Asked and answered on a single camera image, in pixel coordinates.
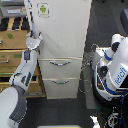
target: white cabinet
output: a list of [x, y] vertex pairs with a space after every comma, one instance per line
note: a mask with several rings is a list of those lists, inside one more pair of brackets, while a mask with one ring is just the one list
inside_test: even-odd
[[[38, 60], [48, 99], [77, 97], [76, 90], [78, 92], [78, 78], [82, 66], [91, 1], [30, 0], [28, 3], [24, 0], [30, 27], [32, 28], [30, 18], [30, 11], [32, 11], [36, 34], [41, 32], [44, 36]], [[75, 96], [69, 93], [63, 94], [63, 90], [69, 91], [66, 86], [52, 86], [53, 82], [46, 81], [46, 79], [58, 78], [60, 80], [77, 78], [75, 82], [69, 82], [72, 88], [70, 93], [75, 92]], [[53, 87], [59, 93], [49, 93], [52, 92]]]

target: sticker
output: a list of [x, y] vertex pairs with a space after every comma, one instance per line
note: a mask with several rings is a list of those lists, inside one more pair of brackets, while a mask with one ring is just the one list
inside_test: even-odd
[[14, 55], [14, 58], [22, 58], [22, 54], [19, 53], [19, 54], [13, 54]]
[[7, 36], [8, 36], [9, 39], [13, 39], [14, 38], [12, 34], [7, 34]]
[[5, 55], [1, 55], [1, 58], [6, 58], [6, 56]]
[[20, 14], [20, 9], [7, 10], [9, 14]]
[[37, 4], [39, 17], [49, 17], [49, 5], [47, 3]]
[[12, 70], [13, 68], [8, 68], [9, 70]]
[[117, 88], [121, 86], [127, 74], [128, 74], [127, 68], [122, 63], [120, 63], [120, 65], [117, 67], [116, 72], [112, 78], [112, 81], [114, 82], [114, 85]]

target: drawer handle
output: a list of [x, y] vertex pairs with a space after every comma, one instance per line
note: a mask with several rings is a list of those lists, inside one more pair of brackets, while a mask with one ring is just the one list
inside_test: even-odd
[[61, 63], [61, 64], [59, 64], [59, 63], [57, 63], [57, 62], [55, 62], [55, 61], [50, 61], [50, 63], [51, 63], [51, 64], [54, 64], [54, 65], [57, 65], [57, 66], [64, 66], [64, 65], [66, 65], [66, 64], [71, 63], [71, 61], [66, 61], [66, 62], [63, 62], [63, 63]]
[[7, 61], [0, 61], [0, 64], [8, 63], [8, 62], [9, 62], [9, 58], [7, 59]]
[[0, 73], [0, 75], [13, 75], [14, 73]]
[[66, 83], [68, 83], [70, 81], [69, 80], [66, 80], [66, 81], [52, 81], [52, 82], [54, 82], [56, 84], [66, 84]]

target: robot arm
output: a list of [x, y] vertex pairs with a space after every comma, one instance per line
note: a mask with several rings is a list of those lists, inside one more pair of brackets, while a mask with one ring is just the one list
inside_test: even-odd
[[21, 63], [10, 78], [11, 87], [0, 94], [0, 128], [18, 128], [23, 119], [27, 103], [24, 93], [28, 90], [37, 64], [37, 51], [43, 37], [34, 39], [27, 35], [29, 50], [23, 51]]
[[120, 34], [114, 34], [111, 40], [111, 47], [109, 47], [106, 51], [103, 50], [104, 56], [100, 59], [100, 68], [101, 71], [105, 71], [109, 69], [111, 65], [112, 58], [117, 51], [118, 46], [122, 42], [125, 37], [121, 36]]

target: wire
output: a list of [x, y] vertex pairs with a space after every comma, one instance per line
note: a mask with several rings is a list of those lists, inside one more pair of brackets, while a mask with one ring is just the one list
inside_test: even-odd
[[112, 114], [108, 117], [107, 121], [105, 122], [104, 128], [106, 128], [108, 121], [111, 119]]
[[101, 0], [102, 2], [100, 2], [99, 0], [96, 0], [98, 3], [100, 4], [104, 4], [107, 0]]
[[93, 49], [92, 49], [93, 46], [96, 46], [96, 48], [99, 48], [99, 46], [98, 46], [97, 44], [92, 44], [92, 46], [91, 46], [91, 50], [92, 50], [92, 52], [94, 52]]
[[108, 125], [109, 127], [114, 128], [116, 124], [118, 124], [118, 113], [112, 113], [108, 120]]
[[90, 86], [89, 90], [87, 90], [87, 91], [82, 91], [80, 86], [79, 86], [79, 91], [82, 92], [82, 93], [90, 92], [92, 90], [92, 83], [89, 80], [82, 80], [82, 81], [89, 82], [91, 86]]
[[122, 107], [123, 107], [124, 99], [127, 94], [128, 94], [128, 91], [125, 92], [124, 97], [122, 99], [122, 103], [121, 103], [121, 118], [120, 118], [119, 128], [121, 127], [121, 123], [122, 123]]
[[89, 54], [84, 54], [83, 62], [82, 62], [82, 71], [91, 66], [93, 56]]

